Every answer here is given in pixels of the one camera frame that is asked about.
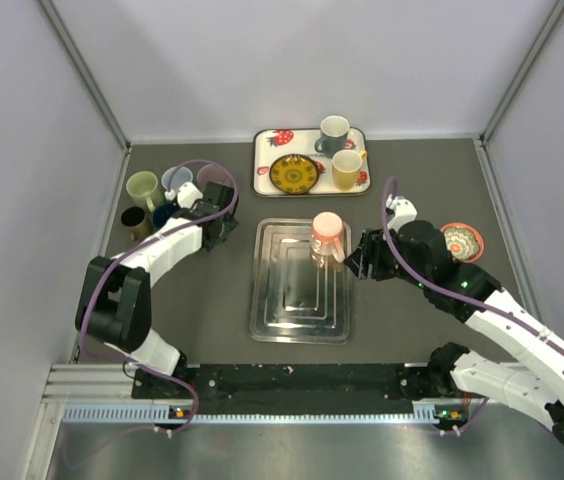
green mug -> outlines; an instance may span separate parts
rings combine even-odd
[[[164,202],[158,177],[152,172],[138,172],[127,180],[126,191],[138,207],[149,212],[154,211]]]

cup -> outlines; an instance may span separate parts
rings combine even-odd
[[[350,190],[358,180],[366,152],[341,150],[333,156],[333,183],[338,190]]]
[[[315,142],[315,151],[333,158],[340,150],[346,147],[346,139],[349,136],[351,126],[344,117],[331,115],[320,123],[320,138]]]
[[[177,211],[178,206],[171,202],[165,202],[158,208],[156,208],[155,212],[153,212],[153,215],[151,216],[151,221],[153,222],[155,229],[159,230],[164,225],[166,225],[166,222],[169,221],[169,218],[171,218]]]
[[[150,212],[164,202],[158,177],[152,172],[138,172],[131,175],[126,182],[126,191],[138,207]]]
[[[147,213],[141,207],[127,208],[120,216],[120,221],[131,233],[131,240],[142,241],[151,235],[151,223]]]
[[[345,258],[343,233],[342,219],[335,213],[322,212],[311,223],[311,249],[318,255],[333,256],[337,262],[342,263]]]
[[[202,167],[195,176],[195,180],[201,192],[204,192],[204,187],[209,182],[219,185],[231,185],[231,179],[226,172],[215,165],[205,165]]]
[[[162,174],[162,186],[167,191],[174,190],[175,192],[177,192],[178,189],[186,182],[193,181],[193,172],[191,172],[191,170],[186,167],[182,167],[177,172],[175,172],[175,175],[173,175],[173,170],[175,170],[176,168],[177,167],[171,167]],[[173,178],[171,179],[171,185],[169,185],[169,179],[171,178],[171,175],[173,175]]]

robotic arm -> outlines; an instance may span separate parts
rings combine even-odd
[[[384,230],[367,230],[345,264],[360,279],[400,278],[423,290],[436,308],[497,342],[528,368],[516,371],[449,343],[433,352],[430,381],[441,395],[474,392],[518,410],[552,430],[564,445],[564,340],[529,315],[501,284],[474,264],[460,263],[447,250],[444,234],[405,198],[389,197],[387,227],[400,256],[419,276],[458,298],[427,288],[391,252]],[[474,305],[481,303],[482,308]],[[492,310],[505,313],[506,317]]]
[[[209,182],[203,195],[192,183],[184,184],[177,193],[180,210],[142,242],[146,248],[125,258],[106,280],[87,334],[165,375],[178,376],[176,372],[186,369],[186,356],[151,328],[151,287],[183,258],[201,248],[209,251],[226,240],[237,226],[237,204],[232,212],[213,221],[192,222],[228,207],[232,197],[231,187]],[[181,230],[165,235],[179,226]],[[161,241],[152,243],[156,237]],[[78,331],[96,285],[112,262],[100,256],[89,263],[75,317]]]

tray rim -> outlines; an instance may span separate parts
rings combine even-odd
[[[254,327],[255,327],[255,320],[254,320],[254,312],[257,311],[257,302],[258,302],[258,297],[255,296],[255,292],[256,290],[259,290],[259,282],[256,282],[256,275],[258,273],[258,266],[261,263],[261,255],[259,254],[262,248],[262,241],[261,241],[261,237],[263,235],[263,232],[266,228],[266,224],[267,223],[287,223],[287,224],[297,224],[297,226],[308,226],[310,225],[312,222],[312,219],[307,219],[307,218],[275,218],[275,217],[270,217],[270,218],[265,218],[264,220],[260,221],[258,223],[257,226],[257,232],[256,232],[256,236],[255,236],[255,248],[253,249],[253,268],[251,271],[251,278],[252,278],[252,282],[251,282],[251,289],[250,289],[250,293],[251,293],[251,311],[249,312],[249,319],[248,319],[248,333],[249,336],[251,337],[251,339],[253,341],[256,342],[269,342],[269,343],[298,343],[298,344],[304,344],[304,345],[344,345],[346,344],[351,336],[351,310],[352,310],[352,299],[353,299],[353,295],[351,292],[350,288],[346,288],[347,293],[346,295],[346,310],[347,310],[347,323],[344,329],[344,338],[340,339],[339,337],[331,337],[333,338],[333,340],[329,340],[327,338],[327,340],[321,340],[321,341],[314,341],[314,342],[307,342],[307,341],[302,341],[302,340],[296,340],[293,339],[291,337],[285,337],[285,336],[281,336],[281,335],[277,335],[277,336],[271,336],[271,337],[262,337],[262,336],[258,336],[258,338],[256,338],[256,336],[254,336]],[[344,220],[342,220],[342,223],[344,225],[344,228],[347,232],[347,241],[346,241],[346,245],[345,248],[347,249],[347,251],[351,251],[351,227],[348,223],[346,223]],[[347,277],[347,287],[350,286],[351,283],[351,279]]]
[[[253,164],[255,165],[255,141],[258,138],[258,136],[262,135],[264,132],[268,132],[269,130],[319,130],[320,127],[302,127],[302,128],[263,128],[262,130],[258,131],[255,135],[253,135],[253,141],[251,142],[253,145],[253,149],[252,149],[252,154],[251,154],[251,160],[253,161]],[[371,162],[369,162],[369,155],[368,155],[368,145],[367,145],[367,139],[366,139],[366,135],[364,134],[364,131],[362,131],[361,128],[355,127],[355,126],[351,126],[350,130],[357,130],[358,132],[360,132],[360,134],[362,135],[362,138],[364,139],[364,147],[367,149],[367,157],[366,157],[366,163],[369,167],[369,185],[366,187],[366,190],[362,191],[362,192],[356,192],[356,193],[346,193],[346,192],[342,192],[342,193],[314,193],[313,195],[311,195],[310,193],[303,193],[303,194],[298,194],[298,195],[289,195],[288,193],[283,193],[280,192],[279,194],[272,194],[272,195],[265,195],[264,193],[260,193],[256,190],[255,188],[255,169],[251,169],[251,189],[253,190],[253,193],[255,193],[258,197],[262,197],[262,198],[311,198],[311,197],[316,197],[316,198],[323,198],[323,197],[340,197],[340,196],[348,196],[348,197],[359,197],[360,195],[365,195],[366,193],[368,193],[369,190],[371,190]]]

yellow plate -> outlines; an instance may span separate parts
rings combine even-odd
[[[278,158],[269,170],[269,179],[278,190],[289,195],[300,195],[318,183],[319,170],[305,155],[291,154]]]

